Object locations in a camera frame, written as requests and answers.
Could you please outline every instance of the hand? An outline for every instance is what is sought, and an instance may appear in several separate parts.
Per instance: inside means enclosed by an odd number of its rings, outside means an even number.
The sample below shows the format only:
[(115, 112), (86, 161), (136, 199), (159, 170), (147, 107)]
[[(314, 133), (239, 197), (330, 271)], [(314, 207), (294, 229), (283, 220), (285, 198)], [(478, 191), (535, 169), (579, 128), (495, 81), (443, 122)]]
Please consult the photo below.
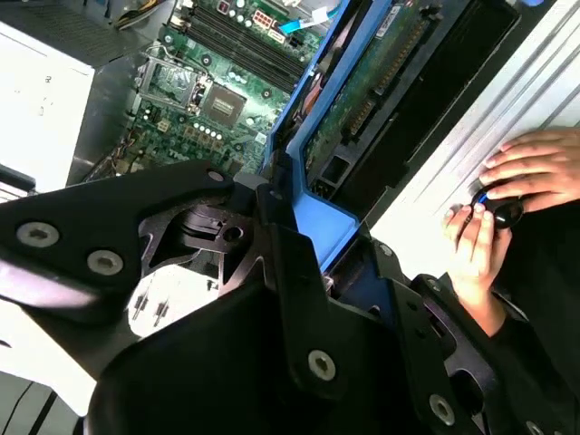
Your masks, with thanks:
[(546, 130), (505, 143), (486, 162), (479, 179), (485, 185), (502, 179), (507, 184), (488, 192), (489, 199), (524, 198), (526, 212), (580, 199), (580, 129)]
[(491, 285), (503, 265), (511, 232), (494, 233), (491, 212), (477, 204), (459, 212), (450, 210), (443, 220), (451, 260), (449, 277), (459, 301), (489, 336), (495, 334), (506, 319), (505, 311), (491, 294)]

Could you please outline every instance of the finger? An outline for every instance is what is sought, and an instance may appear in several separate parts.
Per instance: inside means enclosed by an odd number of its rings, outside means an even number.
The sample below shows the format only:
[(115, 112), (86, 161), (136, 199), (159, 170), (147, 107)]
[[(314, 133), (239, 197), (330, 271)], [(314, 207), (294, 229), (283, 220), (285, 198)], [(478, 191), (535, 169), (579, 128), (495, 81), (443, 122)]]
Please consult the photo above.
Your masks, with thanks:
[(443, 226), (443, 230), (445, 230), (445, 228), (447, 228), (447, 225), (450, 224), (450, 222), (454, 216), (455, 216), (455, 211), (453, 211), (452, 209), (447, 210), (447, 212), (445, 213), (445, 216), (443, 217), (443, 220), (441, 222), (441, 225)]
[(536, 174), (516, 179), (503, 186), (492, 188), (488, 192), (489, 199), (502, 199), (510, 197), (521, 197), (533, 193), (543, 193), (552, 190), (556, 184), (554, 174)]
[(447, 228), (445, 228), (445, 238), (449, 240), (452, 246), (453, 252), (457, 248), (457, 242), (459, 240), (459, 235), (465, 227), (465, 223), (471, 214), (471, 207), (463, 207), (449, 222)]
[(535, 141), (543, 141), (543, 140), (560, 140), (566, 138), (568, 136), (574, 136), (577, 132), (575, 129), (557, 129), (557, 130), (542, 130), (542, 131), (533, 131), (531, 133), (523, 134), (513, 140), (509, 140), (504, 143), (501, 147), (499, 147), (502, 151), (507, 151), (516, 145), (520, 145), (522, 143), (528, 142), (535, 142)]
[(559, 141), (537, 141), (515, 145), (508, 150), (504, 150), (492, 158), (488, 159), (485, 165), (488, 168), (495, 168), (498, 165), (511, 160), (524, 159), (527, 157), (549, 156), (564, 150), (564, 146)]
[(564, 193), (538, 193), (533, 197), (524, 199), (524, 210), (526, 213), (543, 210), (565, 204), (572, 201), (574, 198)]
[(476, 204), (473, 209), (473, 217), (468, 225), (461, 233), (461, 238), (457, 246), (458, 259), (463, 264), (471, 262), (473, 257), (473, 249), (478, 240), (479, 228), (481, 227), (481, 218), (483, 217), (484, 207), (481, 204)]
[(503, 265), (504, 260), (506, 259), (506, 254), (508, 253), (511, 238), (512, 234), (509, 229), (502, 229), (495, 235), (491, 253), (491, 267), (494, 269), (494, 272), (497, 272)]
[(491, 252), (493, 249), (493, 214), (486, 211), (483, 214), (478, 240), (473, 250), (472, 263), (481, 276), (489, 273), (491, 268)]
[(549, 172), (559, 172), (558, 164), (549, 157), (528, 157), (517, 159), (496, 166), (481, 174), (479, 179), (485, 185), (491, 184), (501, 179), (512, 179), (520, 175), (542, 174)]

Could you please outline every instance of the screw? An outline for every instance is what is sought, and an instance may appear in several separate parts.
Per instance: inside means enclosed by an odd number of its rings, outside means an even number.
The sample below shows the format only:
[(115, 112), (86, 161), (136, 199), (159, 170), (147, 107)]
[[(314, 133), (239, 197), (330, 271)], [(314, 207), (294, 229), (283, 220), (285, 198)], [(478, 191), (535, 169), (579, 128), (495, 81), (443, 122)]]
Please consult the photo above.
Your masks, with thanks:
[(532, 435), (544, 435), (544, 432), (533, 421), (526, 421), (526, 426)]
[(432, 394), (429, 397), (429, 405), (431, 406), (433, 413), (445, 425), (453, 426), (455, 424), (455, 413), (448, 402), (441, 396), (438, 394)]
[(313, 350), (308, 354), (308, 367), (319, 379), (331, 381), (336, 376), (336, 366), (330, 355), (324, 351)]
[(439, 284), (437, 284), (437, 281), (435, 281), (434, 279), (428, 279), (427, 282), (430, 284), (431, 288), (433, 290), (435, 290), (436, 292), (440, 292), (441, 288), (439, 287)]
[(95, 274), (113, 276), (123, 269), (123, 259), (112, 251), (100, 249), (87, 257), (87, 266)]
[(58, 229), (45, 222), (28, 222), (16, 230), (16, 238), (29, 247), (51, 247), (60, 236)]
[(381, 251), (384, 252), (386, 256), (392, 256), (391, 249), (386, 245), (381, 245)]
[(208, 175), (211, 179), (213, 179), (215, 181), (223, 181), (224, 180), (224, 176), (221, 175), (219, 172), (215, 172), (214, 170), (209, 170)]

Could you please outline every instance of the green circuit board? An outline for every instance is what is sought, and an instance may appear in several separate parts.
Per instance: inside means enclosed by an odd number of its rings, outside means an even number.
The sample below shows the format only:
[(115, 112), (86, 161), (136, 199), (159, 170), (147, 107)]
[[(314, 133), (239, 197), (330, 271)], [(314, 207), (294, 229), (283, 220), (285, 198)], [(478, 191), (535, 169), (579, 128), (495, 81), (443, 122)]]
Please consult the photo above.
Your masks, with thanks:
[(304, 147), (305, 170), (318, 173), (344, 137), (357, 134), (428, 26), (421, 2), (394, 5), (318, 131)]
[[(185, 62), (202, 63), (206, 74), (194, 68), (158, 63), (125, 143), (130, 144), (116, 165), (125, 173), (183, 160), (211, 160), (226, 173), (257, 173), (264, 160), (266, 137), (290, 96), (228, 59), (170, 28), (169, 53)], [(155, 53), (153, 62), (165, 59)], [(194, 81), (203, 83), (197, 109), (180, 105)]]
[(306, 66), (323, 37), (308, 30), (286, 35), (278, 26), (288, 21), (290, 11), (273, 0), (198, 0), (198, 4), (227, 17), (240, 31), (246, 30)]

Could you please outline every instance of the chipset heatsink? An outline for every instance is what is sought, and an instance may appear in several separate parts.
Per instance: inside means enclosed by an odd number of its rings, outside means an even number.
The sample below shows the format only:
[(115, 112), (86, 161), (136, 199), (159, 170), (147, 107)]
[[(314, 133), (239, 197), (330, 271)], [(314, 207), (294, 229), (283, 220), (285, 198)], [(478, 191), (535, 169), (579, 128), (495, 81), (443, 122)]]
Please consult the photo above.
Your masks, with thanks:
[(214, 83), (203, 105), (203, 114), (211, 120), (233, 127), (244, 110), (246, 99), (228, 88)]

